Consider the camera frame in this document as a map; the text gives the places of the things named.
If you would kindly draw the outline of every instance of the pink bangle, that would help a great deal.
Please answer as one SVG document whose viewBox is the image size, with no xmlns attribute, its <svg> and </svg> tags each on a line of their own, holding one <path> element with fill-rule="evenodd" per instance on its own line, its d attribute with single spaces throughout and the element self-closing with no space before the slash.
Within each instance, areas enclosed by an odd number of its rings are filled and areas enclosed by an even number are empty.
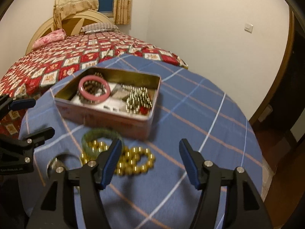
<svg viewBox="0 0 305 229">
<path fill-rule="evenodd" d="M 91 81 L 91 80 L 97 81 L 97 82 L 103 84 L 105 86 L 106 93 L 103 95 L 100 95 L 100 96 L 95 96 L 95 95 L 91 95 L 90 93 L 85 91 L 83 84 L 86 81 Z M 88 75 L 88 76 L 83 77 L 78 84 L 78 90 L 85 99 L 87 99 L 89 101 L 93 101 L 95 104 L 105 101 L 110 96 L 110 93 L 111 93 L 109 84 L 106 82 L 106 80 L 101 77 L 95 76 L 95 75 Z"/>
</svg>

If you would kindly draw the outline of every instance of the striped pillow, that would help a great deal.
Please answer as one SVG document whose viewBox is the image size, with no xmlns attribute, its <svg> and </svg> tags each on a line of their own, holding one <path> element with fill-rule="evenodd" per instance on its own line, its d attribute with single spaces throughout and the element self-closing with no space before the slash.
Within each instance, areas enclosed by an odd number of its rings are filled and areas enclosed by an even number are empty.
<svg viewBox="0 0 305 229">
<path fill-rule="evenodd" d="M 92 23 L 81 28 L 81 33 L 98 33 L 109 31 L 120 31 L 119 28 L 112 23 Z"/>
</svg>

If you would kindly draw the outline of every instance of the box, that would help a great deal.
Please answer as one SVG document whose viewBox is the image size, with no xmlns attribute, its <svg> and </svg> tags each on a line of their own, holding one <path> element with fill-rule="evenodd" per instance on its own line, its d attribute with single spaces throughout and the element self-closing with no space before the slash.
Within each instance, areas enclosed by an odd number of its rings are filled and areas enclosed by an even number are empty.
<svg viewBox="0 0 305 229">
<path fill-rule="evenodd" d="M 152 109 L 148 115 L 108 111 L 100 106 L 75 102 L 79 81 L 86 75 L 99 72 L 109 83 L 146 87 L 151 95 Z M 133 72 L 122 69 L 92 67 L 72 79 L 55 95 L 55 104 L 63 118 L 88 127 L 107 127 L 124 137 L 146 140 L 149 136 L 161 85 L 159 75 Z"/>
</svg>

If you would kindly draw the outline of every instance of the red bead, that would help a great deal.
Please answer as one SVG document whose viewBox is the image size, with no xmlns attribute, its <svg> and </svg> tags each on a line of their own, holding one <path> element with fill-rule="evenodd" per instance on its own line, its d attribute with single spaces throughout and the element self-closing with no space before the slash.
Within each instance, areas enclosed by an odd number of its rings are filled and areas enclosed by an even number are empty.
<svg viewBox="0 0 305 229">
<path fill-rule="evenodd" d="M 140 113 L 143 114 L 143 115 L 147 115 L 148 113 L 148 108 L 145 108 L 145 107 L 140 107 Z"/>
</svg>

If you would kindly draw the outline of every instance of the pink pillow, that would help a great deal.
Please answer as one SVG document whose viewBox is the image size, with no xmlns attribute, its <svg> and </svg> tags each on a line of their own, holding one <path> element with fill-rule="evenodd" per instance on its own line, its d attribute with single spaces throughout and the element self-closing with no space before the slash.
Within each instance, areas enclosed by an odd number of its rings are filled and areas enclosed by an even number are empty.
<svg viewBox="0 0 305 229">
<path fill-rule="evenodd" d="M 67 34 L 64 31 L 64 29 L 58 29 L 56 31 L 53 31 L 46 36 L 41 37 L 40 39 L 36 40 L 33 44 L 33 50 L 36 50 L 42 46 L 45 46 L 51 42 L 56 42 L 60 40 L 64 40 L 66 38 Z"/>
</svg>

